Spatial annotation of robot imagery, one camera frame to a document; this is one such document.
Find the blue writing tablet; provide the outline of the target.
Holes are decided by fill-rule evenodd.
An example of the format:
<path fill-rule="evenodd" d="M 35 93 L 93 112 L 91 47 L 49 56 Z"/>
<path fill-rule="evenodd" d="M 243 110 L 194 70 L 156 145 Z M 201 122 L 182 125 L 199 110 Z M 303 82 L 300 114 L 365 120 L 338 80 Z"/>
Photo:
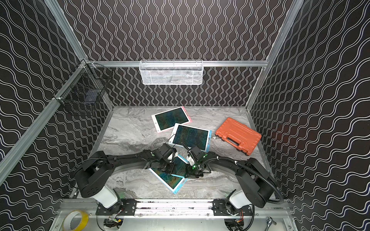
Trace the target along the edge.
<path fill-rule="evenodd" d="M 203 152 L 209 152 L 211 137 L 211 130 L 176 123 L 168 144 L 178 147 L 182 147 L 182 144 L 185 144 L 188 148 L 197 146 Z"/>
<path fill-rule="evenodd" d="M 173 194 L 177 194 L 183 187 L 187 179 L 185 178 L 186 167 L 189 162 L 182 156 L 178 156 L 174 160 L 175 167 L 172 174 L 161 172 L 156 168 L 151 168 L 150 171 L 169 189 Z"/>

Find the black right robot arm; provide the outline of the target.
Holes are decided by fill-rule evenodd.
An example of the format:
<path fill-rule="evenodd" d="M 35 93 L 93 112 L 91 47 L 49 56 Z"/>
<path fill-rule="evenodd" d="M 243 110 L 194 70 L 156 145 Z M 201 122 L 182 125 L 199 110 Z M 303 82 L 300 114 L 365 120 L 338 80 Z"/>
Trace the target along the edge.
<path fill-rule="evenodd" d="M 257 159 L 234 160 L 214 152 L 205 153 L 196 146 L 186 149 L 190 162 L 186 170 L 187 178 L 200 178 L 213 171 L 234 175 L 252 205 L 263 208 L 266 203 L 284 203 L 277 183 Z"/>

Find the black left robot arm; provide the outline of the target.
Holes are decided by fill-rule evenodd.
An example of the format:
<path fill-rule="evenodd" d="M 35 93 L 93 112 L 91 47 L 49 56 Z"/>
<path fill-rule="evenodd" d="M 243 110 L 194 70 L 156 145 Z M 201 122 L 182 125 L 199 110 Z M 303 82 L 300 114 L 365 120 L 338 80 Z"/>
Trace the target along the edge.
<path fill-rule="evenodd" d="M 87 160 L 77 164 L 70 176 L 76 181 L 83 198 L 93 198 L 99 205 L 111 209 L 119 203 L 118 195 L 106 186 L 112 175 L 148 168 L 170 173 L 176 157 L 177 150 L 166 143 L 155 150 L 143 150 L 137 154 L 123 156 L 97 151 Z"/>

